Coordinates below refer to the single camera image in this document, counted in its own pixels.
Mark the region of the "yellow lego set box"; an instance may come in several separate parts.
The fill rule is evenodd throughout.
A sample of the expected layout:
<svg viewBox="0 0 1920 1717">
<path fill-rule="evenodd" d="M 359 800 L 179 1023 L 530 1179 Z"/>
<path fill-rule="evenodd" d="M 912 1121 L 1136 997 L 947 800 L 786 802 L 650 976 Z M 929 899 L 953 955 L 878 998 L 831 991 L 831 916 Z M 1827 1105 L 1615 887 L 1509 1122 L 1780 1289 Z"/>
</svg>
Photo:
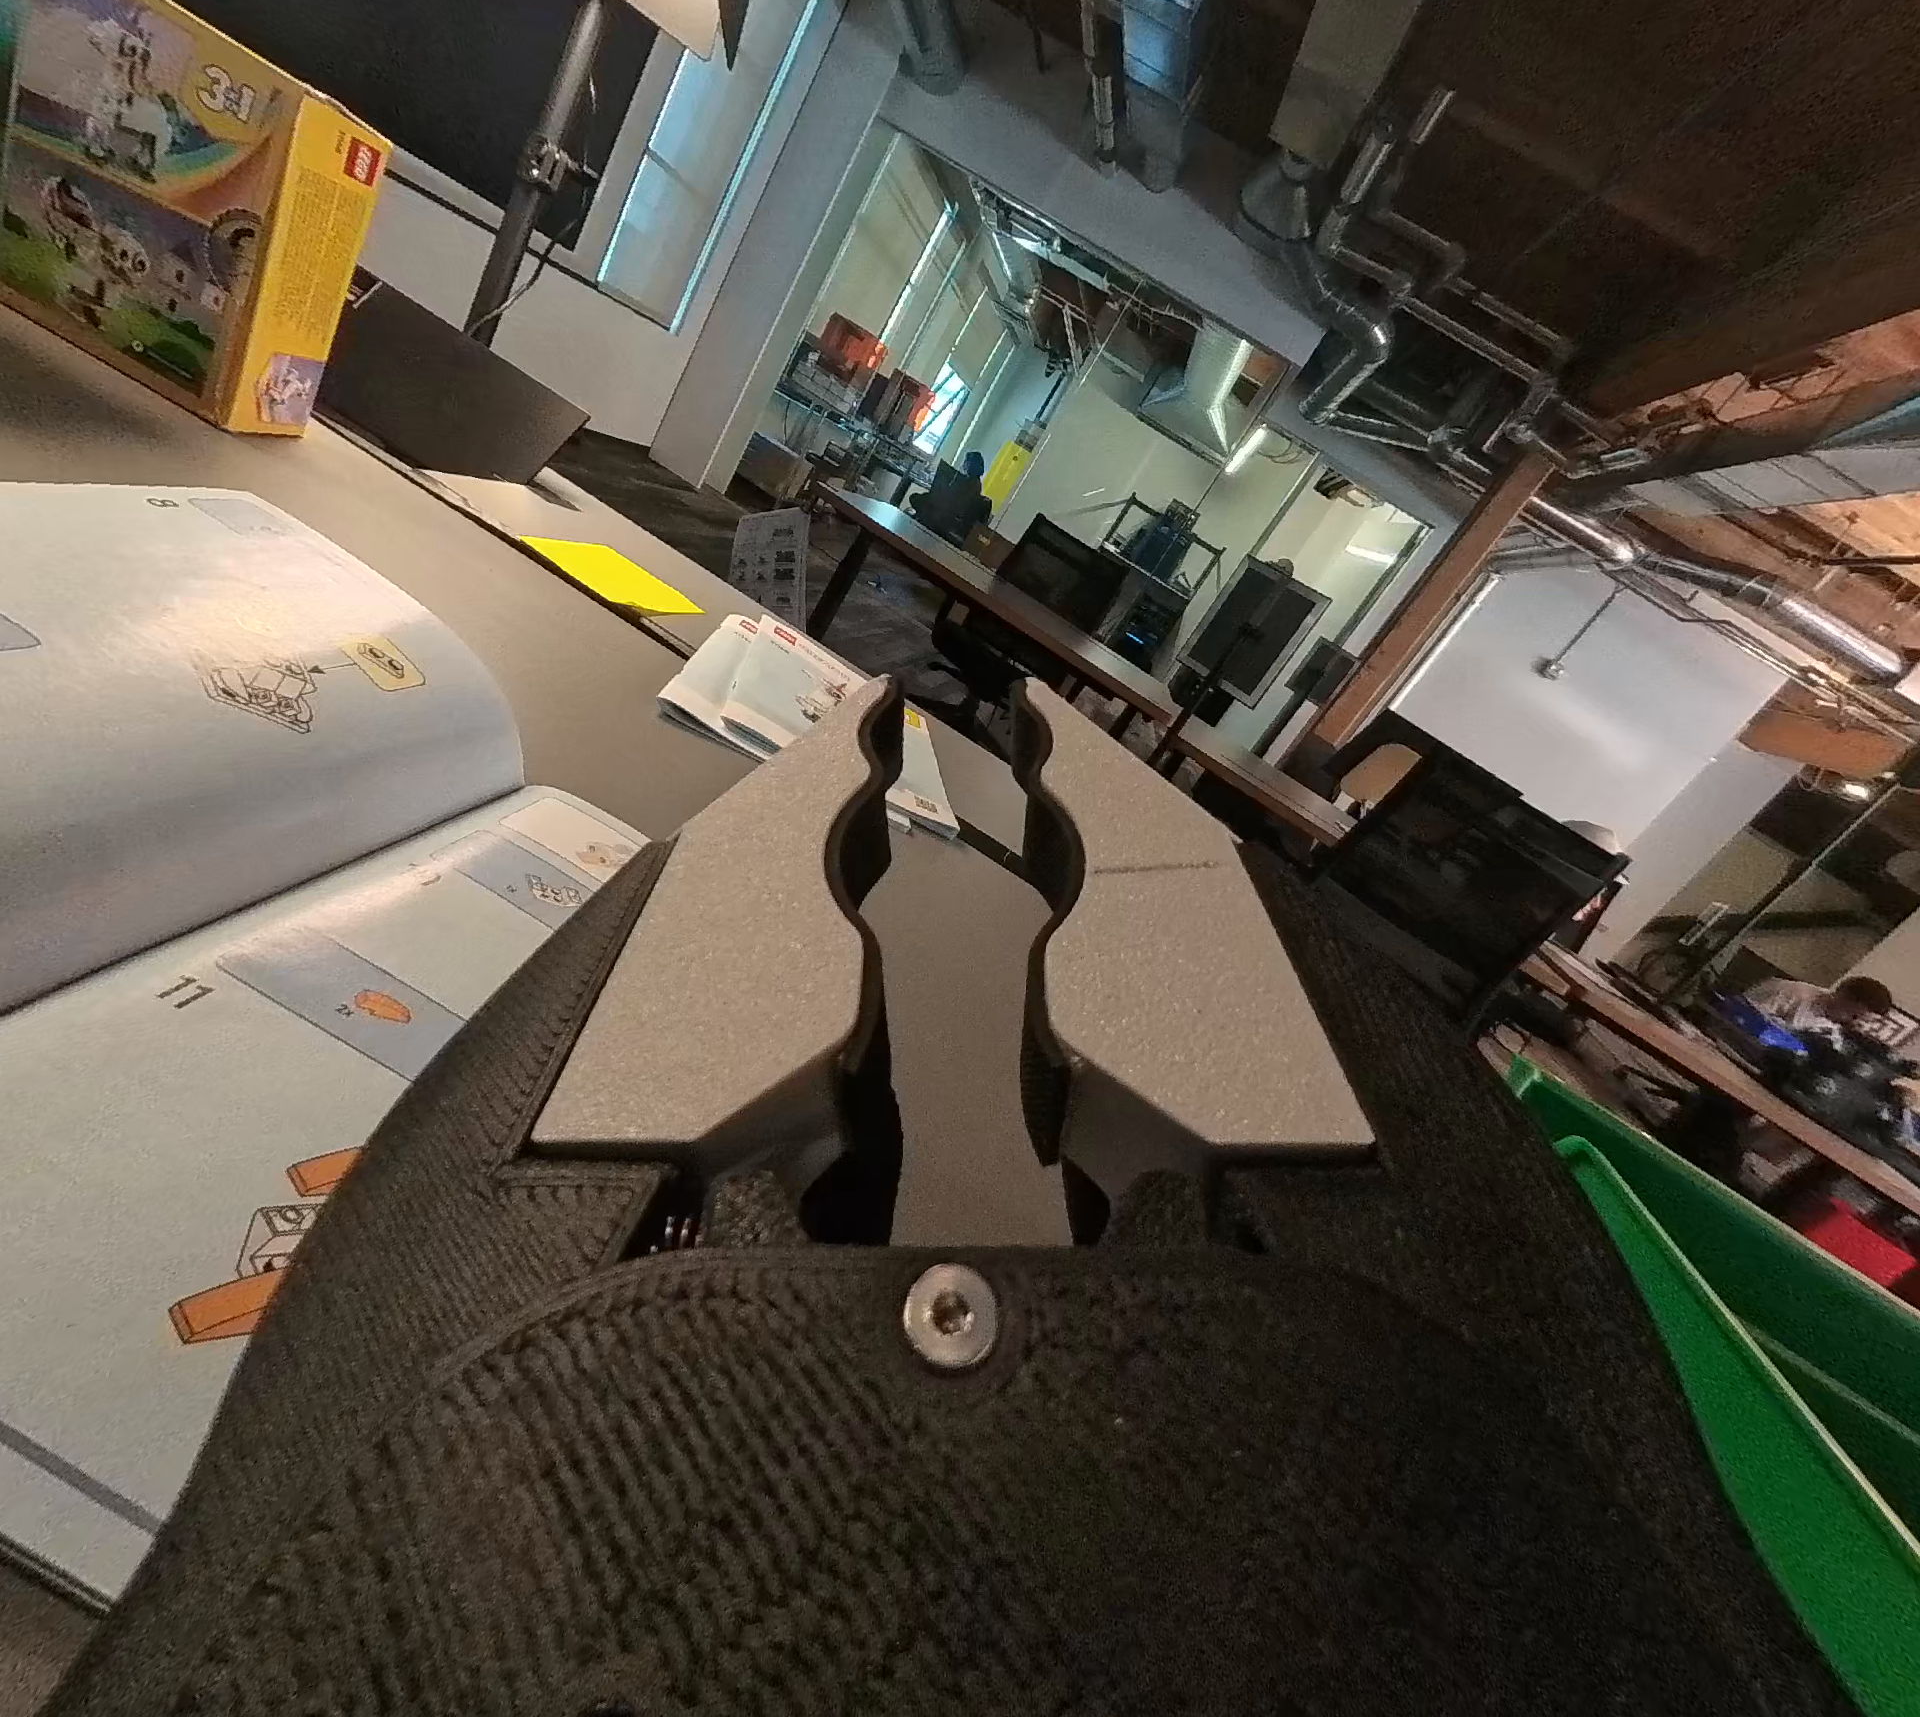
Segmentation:
<svg viewBox="0 0 1920 1717">
<path fill-rule="evenodd" d="M 297 439 L 392 144 L 174 0 L 1 0 L 1 302 Z"/>
</svg>

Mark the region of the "green plastic bin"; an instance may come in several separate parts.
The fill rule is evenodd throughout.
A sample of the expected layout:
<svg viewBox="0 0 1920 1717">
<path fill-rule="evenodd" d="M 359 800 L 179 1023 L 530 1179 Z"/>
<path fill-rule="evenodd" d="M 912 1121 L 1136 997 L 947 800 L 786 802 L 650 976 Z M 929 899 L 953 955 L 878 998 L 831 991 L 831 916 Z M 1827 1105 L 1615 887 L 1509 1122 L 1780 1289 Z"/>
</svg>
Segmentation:
<svg viewBox="0 0 1920 1717">
<path fill-rule="evenodd" d="M 1915 1713 L 1915 1312 L 1526 1057 L 1585 1421 L 1661 1421 L 1857 1713 Z"/>
</svg>

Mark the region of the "small closed instruction booklet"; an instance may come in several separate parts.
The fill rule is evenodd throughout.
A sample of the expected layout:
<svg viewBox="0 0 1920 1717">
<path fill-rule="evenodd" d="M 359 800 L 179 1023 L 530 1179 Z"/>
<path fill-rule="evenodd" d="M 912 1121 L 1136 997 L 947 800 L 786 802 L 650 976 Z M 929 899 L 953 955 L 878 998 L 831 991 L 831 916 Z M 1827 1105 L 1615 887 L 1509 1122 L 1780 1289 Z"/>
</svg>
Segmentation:
<svg viewBox="0 0 1920 1717">
<path fill-rule="evenodd" d="M 662 718 L 753 756 L 772 758 L 831 714 L 867 678 L 774 615 L 728 615 L 657 694 Z M 929 724 L 904 704 L 902 763 L 886 797 L 900 829 L 955 841 L 959 819 Z"/>
</svg>

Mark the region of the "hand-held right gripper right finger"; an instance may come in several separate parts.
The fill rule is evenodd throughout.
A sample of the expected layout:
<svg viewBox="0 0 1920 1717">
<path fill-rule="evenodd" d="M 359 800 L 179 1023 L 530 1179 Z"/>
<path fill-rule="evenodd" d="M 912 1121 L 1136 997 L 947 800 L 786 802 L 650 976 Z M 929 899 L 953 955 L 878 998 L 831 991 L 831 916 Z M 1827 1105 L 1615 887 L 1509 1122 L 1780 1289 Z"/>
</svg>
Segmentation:
<svg viewBox="0 0 1920 1717">
<path fill-rule="evenodd" d="M 1378 1138 L 1229 830 L 1063 697 L 1014 692 L 1020 1107 L 1067 1210 L 1142 1177 L 1355 1167 Z"/>
</svg>

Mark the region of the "metal storage shelf rack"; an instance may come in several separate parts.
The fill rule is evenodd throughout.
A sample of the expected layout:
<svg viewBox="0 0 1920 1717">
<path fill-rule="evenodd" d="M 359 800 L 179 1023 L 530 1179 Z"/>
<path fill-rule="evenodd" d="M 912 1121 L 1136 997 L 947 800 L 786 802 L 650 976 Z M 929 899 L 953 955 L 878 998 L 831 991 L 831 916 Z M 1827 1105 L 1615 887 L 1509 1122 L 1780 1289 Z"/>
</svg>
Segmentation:
<svg viewBox="0 0 1920 1717">
<path fill-rule="evenodd" d="M 774 407 L 781 442 L 810 462 L 931 480 L 934 389 L 895 369 L 881 339 L 841 312 L 795 343 Z"/>
</svg>

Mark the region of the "long wooden workbench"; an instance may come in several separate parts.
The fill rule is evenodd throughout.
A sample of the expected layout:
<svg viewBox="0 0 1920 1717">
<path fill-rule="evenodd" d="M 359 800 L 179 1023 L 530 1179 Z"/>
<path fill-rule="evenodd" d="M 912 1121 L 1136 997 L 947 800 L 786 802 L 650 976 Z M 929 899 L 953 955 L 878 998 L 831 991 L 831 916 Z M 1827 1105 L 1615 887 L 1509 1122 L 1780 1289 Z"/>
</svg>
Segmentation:
<svg viewBox="0 0 1920 1717">
<path fill-rule="evenodd" d="M 893 504 L 851 495 L 839 486 L 819 492 L 819 506 L 851 526 L 851 540 L 819 594 L 811 601 L 806 635 L 821 643 L 841 603 L 862 572 L 867 552 L 880 544 L 914 574 L 947 599 L 986 611 L 1014 635 L 1063 665 L 1085 691 L 1119 706 L 1115 733 L 1142 718 L 1160 730 L 1155 753 L 1192 764 L 1261 819 L 1281 825 L 1308 845 L 1332 845 L 1353 819 L 1284 771 L 1229 745 L 1218 730 L 1196 721 L 1178 721 L 1166 684 L 1100 646 L 1088 633 L 1069 627 L 1038 599 L 1014 591 L 968 552 L 937 539 Z"/>
</svg>

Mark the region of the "black equipment cart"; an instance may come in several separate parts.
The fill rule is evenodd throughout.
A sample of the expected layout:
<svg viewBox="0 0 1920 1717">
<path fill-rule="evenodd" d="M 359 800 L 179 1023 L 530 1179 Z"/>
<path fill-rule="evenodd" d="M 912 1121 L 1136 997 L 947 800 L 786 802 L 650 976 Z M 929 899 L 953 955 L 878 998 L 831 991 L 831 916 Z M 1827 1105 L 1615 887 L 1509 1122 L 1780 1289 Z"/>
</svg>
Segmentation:
<svg viewBox="0 0 1920 1717">
<path fill-rule="evenodd" d="M 1470 1027 L 1543 945 L 1618 892 L 1627 866 L 1609 829 L 1547 817 L 1391 711 L 1323 773 L 1353 812 L 1310 877 Z"/>
</svg>

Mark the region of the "open instruction booklet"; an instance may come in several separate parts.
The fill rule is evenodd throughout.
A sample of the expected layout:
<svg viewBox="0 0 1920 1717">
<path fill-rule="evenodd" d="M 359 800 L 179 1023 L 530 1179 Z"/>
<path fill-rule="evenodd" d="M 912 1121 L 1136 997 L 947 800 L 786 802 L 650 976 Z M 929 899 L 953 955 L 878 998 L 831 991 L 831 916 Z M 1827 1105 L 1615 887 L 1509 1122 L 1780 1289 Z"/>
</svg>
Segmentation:
<svg viewBox="0 0 1920 1717">
<path fill-rule="evenodd" d="M 645 836 L 255 496 L 1 519 L 1 1533 L 102 1610 L 372 1131 Z"/>
</svg>

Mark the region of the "white printed floor sign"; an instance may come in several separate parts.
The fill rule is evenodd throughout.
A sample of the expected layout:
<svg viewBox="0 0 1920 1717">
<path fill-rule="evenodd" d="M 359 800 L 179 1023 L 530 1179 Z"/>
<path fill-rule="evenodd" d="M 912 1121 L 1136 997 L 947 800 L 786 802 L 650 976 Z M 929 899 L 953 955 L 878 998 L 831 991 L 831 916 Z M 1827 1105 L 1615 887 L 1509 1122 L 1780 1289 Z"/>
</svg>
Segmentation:
<svg viewBox="0 0 1920 1717">
<path fill-rule="evenodd" d="M 744 514 L 731 530 L 728 584 L 761 612 L 804 630 L 807 615 L 810 516 L 786 504 Z"/>
</svg>

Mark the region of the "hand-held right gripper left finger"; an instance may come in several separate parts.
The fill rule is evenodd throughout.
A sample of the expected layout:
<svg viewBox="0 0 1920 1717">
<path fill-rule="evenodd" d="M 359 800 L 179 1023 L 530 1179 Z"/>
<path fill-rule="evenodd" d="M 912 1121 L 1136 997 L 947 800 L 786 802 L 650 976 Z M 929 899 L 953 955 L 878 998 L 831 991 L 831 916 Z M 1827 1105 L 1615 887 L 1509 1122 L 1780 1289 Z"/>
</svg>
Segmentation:
<svg viewBox="0 0 1920 1717">
<path fill-rule="evenodd" d="M 867 678 L 684 822 L 530 1131 L 700 1185 L 767 1170 L 804 1217 L 888 1217 L 902 1167 L 880 945 L 900 681 Z"/>
</svg>

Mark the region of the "metal exhaust hood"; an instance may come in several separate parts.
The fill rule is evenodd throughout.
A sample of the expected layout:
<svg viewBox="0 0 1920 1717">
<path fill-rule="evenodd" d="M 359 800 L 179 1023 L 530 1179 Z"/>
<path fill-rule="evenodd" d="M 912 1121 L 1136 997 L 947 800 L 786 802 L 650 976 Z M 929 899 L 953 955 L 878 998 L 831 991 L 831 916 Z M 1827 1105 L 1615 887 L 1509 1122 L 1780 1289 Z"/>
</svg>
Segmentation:
<svg viewBox="0 0 1920 1717">
<path fill-rule="evenodd" d="M 1226 471 L 1253 441 L 1268 402 L 1293 370 L 1284 357 L 1201 320 L 1185 358 L 1153 375 L 1134 415 L 1190 456 Z"/>
</svg>

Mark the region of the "black light stand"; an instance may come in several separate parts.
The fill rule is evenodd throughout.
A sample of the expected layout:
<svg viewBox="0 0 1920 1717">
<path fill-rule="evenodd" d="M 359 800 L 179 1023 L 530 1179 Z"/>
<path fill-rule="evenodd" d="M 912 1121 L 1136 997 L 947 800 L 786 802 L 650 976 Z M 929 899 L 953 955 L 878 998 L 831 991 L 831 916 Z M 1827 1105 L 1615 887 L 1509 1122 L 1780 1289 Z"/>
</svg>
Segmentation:
<svg viewBox="0 0 1920 1717">
<path fill-rule="evenodd" d="M 489 348 L 502 318 L 511 308 L 518 272 L 550 199 L 568 180 L 591 185 L 598 173 L 582 159 L 583 125 L 595 107 L 595 67 L 611 0 L 580 0 L 568 26 L 561 54 L 539 113 L 520 149 L 511 190 L 465 308 L 462 332 Z"/>
</svg>

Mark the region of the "yellow paper sheet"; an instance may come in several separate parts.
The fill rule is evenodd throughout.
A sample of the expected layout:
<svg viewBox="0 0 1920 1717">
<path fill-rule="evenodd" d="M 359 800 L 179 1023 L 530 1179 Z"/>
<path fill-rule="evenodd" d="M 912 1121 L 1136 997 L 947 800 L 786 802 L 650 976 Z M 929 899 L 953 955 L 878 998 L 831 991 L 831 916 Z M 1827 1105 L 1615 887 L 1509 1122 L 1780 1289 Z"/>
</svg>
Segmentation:
<svg viewBox="0 0 1920 1717">
<path fill-rule="evenodd" d="M 630 609 L 643 618 L 704 615 L 704 606 L 691 596 L 611 546 L 528 535 L 520 535 L 514 540 L 528 552 L 539 556 L 564 579 L 608 604 Z"/>
</svg>

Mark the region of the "grey ceiling pipe cluster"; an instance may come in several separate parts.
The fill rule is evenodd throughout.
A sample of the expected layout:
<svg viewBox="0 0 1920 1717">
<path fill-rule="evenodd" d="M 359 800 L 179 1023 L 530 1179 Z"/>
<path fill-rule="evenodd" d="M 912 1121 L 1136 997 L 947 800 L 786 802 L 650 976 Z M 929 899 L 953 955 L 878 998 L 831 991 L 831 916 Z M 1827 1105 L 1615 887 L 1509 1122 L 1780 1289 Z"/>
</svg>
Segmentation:
<svg viewBox="0 0 1920 1717">
<path fill-rule="evenodd" d="M 1470 253 L 1406 217 L 1400 183 L 1456 100 L 1433 87 L 1378 113 L 1342 176 L 1275 146 L 1237 194 L 1236 233 L 1302 294 L 1332 340 L 1298 394 L 1314 427 L 1459 471 L 1536 450 L 1596 466 L 1611 429 L 1565 391 L 1572 340 L 1468 277 Z"/>
</svg>

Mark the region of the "brown wooden beam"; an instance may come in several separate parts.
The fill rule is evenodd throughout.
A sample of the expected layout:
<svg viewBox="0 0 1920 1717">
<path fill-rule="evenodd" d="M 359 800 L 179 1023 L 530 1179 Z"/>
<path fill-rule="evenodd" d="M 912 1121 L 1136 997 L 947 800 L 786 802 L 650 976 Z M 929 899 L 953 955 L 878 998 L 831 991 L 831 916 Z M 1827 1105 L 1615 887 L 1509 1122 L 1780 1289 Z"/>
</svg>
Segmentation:
<svg viewBox="0 0 1920 1717">
<path fill-rule="evenodd" d="M 1461 604 L 1474 594 L 1484 567 L 1524 506 L 1559 477 L 1559 466 L 1537 448 L 1499 465 L 1477 492 L 1465 519 L 1388 616 L 1382 630 L 1318 711 L 1305 730 L 1312 746 L 1348 745 L 1380 709 L 1406 687 Z"/>
</svg>

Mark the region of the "dark grey flat panel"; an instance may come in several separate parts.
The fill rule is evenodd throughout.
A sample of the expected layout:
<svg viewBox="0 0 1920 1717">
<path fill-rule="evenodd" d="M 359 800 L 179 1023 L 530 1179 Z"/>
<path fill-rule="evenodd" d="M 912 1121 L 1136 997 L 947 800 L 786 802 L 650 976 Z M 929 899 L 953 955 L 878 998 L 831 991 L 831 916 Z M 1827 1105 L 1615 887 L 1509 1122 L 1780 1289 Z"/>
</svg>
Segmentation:
<svg viewBox="0 0 1920 1717">
<path fill-rule="evenodd" d="M 516 484 L 590 422 L 585 409 L 372 278 L 348 290 L 315 412 L 417 471 Z"/>
</svg>

